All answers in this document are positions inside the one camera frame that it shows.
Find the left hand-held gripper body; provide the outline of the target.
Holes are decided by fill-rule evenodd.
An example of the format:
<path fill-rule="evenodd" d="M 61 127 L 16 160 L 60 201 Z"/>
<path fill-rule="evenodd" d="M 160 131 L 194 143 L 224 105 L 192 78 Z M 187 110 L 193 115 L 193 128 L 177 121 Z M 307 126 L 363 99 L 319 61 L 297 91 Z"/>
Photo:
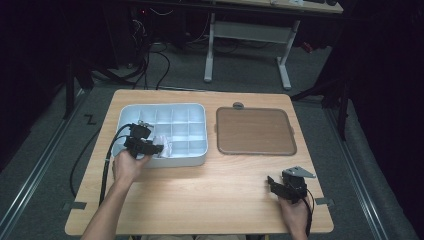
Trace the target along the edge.
<path fill-rule="evenodd" d="M 154 149 L 146 148 L 151 130 L 146 125 L 131 124 L 129 126 L 130 134 L 126 137 L 124 146 L 129 151 L 130 155 L 136 158 L 144 151 L 154 151 Z"/>

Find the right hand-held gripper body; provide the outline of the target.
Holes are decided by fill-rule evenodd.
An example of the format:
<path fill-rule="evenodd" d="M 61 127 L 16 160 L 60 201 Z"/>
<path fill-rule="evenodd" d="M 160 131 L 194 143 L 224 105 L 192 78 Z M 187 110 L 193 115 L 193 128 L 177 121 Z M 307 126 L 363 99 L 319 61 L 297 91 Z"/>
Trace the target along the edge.
<path fill-rule="evenodd" d="M 294 166 L 282 171 L 283 186 L 285 187 L 285 199 L 292 203 L 307 196 L 308 188 L 306 178 L 315 178 L 316 175 L 300 166 Z"/>

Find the white sock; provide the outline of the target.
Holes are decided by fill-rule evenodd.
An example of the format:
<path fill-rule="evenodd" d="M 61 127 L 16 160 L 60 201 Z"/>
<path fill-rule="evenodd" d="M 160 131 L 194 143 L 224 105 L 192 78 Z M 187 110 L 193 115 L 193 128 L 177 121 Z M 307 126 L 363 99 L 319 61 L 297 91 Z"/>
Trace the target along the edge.
<path fill-rule="evenodd" d="M 153 139 L 155 145 L 162 145 L 163 149 L 158 154 L 160 158 L 169 158 L 172 153 L 172 143 L 164 135 L 155 136 Z"/>

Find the white divided storage box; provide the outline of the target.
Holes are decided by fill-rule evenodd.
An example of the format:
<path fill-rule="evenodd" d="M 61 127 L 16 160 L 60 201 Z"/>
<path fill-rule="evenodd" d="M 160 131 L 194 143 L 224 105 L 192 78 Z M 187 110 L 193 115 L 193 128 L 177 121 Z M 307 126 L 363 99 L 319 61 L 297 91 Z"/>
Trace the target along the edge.
<path fill-rule="evenodd" d="M 153 155 L 147 168 L 199 166 L 205 162 L 208 150 L 205 109 L 197 103 L 133 104 L 120 113 L 111 154 L 116 156 L 125 149 L 131 124 L 146 125 L 151 133 L 147 138 L 164 135 L 172 143 L 169 158 Z"/>

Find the person's right hand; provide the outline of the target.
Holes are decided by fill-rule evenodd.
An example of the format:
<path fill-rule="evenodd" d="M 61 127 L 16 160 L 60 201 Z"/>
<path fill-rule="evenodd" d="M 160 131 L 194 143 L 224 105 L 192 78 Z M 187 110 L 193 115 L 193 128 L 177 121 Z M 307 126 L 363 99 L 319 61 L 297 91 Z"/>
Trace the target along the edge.
<path fill-rule="evenodd" d="M 279 197 L 283 222 L 292 240 L 308 240 L 306 227 L 308 222 L 308 206 L 303 201 L 292 203 Z"/>

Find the person's left hand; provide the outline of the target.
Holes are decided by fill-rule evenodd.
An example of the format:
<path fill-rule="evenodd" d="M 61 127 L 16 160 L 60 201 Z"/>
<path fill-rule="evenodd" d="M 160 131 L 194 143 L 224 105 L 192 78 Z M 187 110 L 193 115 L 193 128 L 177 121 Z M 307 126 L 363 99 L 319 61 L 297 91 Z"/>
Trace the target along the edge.
<path fill-rule="evenodd" d="M 127 150 L 118 153 L 113 161 L 113 185 L 120 190 L 128 190 L 150 160 L 150 155 L 136 159 Z"/>

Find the brown square tray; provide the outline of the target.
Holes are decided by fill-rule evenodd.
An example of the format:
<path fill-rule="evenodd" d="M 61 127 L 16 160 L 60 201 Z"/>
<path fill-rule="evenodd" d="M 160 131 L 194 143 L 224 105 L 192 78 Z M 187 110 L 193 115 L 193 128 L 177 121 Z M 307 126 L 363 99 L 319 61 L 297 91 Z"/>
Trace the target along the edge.
<path fill-rule="evenodd" d="M 297 152 L 294 130 L 282 109 L 220 107 L 216 133 L 223 154 L 292 156 Z"/>

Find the black stand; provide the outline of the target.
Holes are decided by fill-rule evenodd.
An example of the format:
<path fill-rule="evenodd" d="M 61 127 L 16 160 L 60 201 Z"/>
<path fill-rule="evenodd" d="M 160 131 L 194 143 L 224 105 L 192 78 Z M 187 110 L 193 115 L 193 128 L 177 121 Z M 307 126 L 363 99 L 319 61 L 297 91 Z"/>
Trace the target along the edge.
<path fill-rule="evenodd" d="M 64 119 L 68 119 L 74 110 L 75 82 L 78 82 L 83 90 L 91 90 L 94 87 L 89 62 L 81 57 L 71 57 L 66 65 L 66 105 Z"/>
<path fill-rule="evenodd" d="M 322 95 L 323 108 L 338 108 L 336 128 L 339 137 L 345 141 L 345 125 L 348 117 L 350 81 L 346 77 L 318 81 L 313 87 L 291 96 L 292 101 L 299 101 L 308 96 Z"/>

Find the wooden desk top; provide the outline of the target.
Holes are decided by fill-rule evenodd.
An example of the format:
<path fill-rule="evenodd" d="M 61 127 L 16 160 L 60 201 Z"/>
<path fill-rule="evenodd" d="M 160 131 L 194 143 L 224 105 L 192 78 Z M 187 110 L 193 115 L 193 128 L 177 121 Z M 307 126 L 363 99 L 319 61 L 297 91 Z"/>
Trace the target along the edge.
<path fill-rule="evenodd" d="M 336 13 L 342 14 L 344 9 L 336 3 L 334 6 L 327 4 L 326 2 L 317 3 L 308 0 L 215 0 L 216 2 L 222 3 L 234 3 L 246 6 L 261 6 L 261 7 L 272 7 L 279 9 L 290 9 L 300 11 L 311 11 L 320 13 Z"/>

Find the metal floor rail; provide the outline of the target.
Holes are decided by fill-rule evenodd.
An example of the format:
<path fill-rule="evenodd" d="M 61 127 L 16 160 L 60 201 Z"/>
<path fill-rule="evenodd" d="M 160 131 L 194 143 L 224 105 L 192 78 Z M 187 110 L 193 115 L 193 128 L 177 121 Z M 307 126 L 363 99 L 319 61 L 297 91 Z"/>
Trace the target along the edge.
<path fill-rule="evenodd" d="M 0 174 L 0 240 L 6 240 L 15 227 L 49 168 L 75 112 L 89 94 L 89 90 L 78 90 L 73 94 L 70 112 L 62 114 L 66 96 L 61 92 L 30 128 L 28 137 Z"/>
<path fill-rule="evenodd" d="M 377 212 L 374 201 L 372 200 L 364 181 L 360 175 L 353 155 L 350 152 L 348 144 L 343 140 L 338 132 L 337 118 L 333 110 L 324 109 L 324 114 L 329 122 L 332 132 L 337 139 L 339 148 L 341 149 L 343 160 L 348 172 L 348 178 L 355 191 L 358 202 L 361 206 L 362 212 L 366 218 L 368 226 L 374 236 L 375 240 L 388 240 L 387 232 L 381 222 L 380 216 Z"/>

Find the white metal desk frame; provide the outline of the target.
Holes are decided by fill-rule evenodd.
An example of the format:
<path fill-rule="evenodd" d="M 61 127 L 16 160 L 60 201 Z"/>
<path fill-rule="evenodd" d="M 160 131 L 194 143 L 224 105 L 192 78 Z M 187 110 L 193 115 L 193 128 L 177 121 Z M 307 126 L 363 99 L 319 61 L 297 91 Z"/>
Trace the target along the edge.
<path fill-rule="evenodd" d="M 276 58 L 281 82 L 285 90 L 291 90 L 286 62 L 298 32 L 300 20 L 295 20 L 291 27 L 268 26 L 250 23 L 229 22 L 216 20 L 212 13 L 209 23 L 208 51 L 206 55 L 204 81 L 211 82 L 213 79 L 214 65 L 214 40 L 227 38 L 256 42 L 284 44 L 285 50 Z"/>

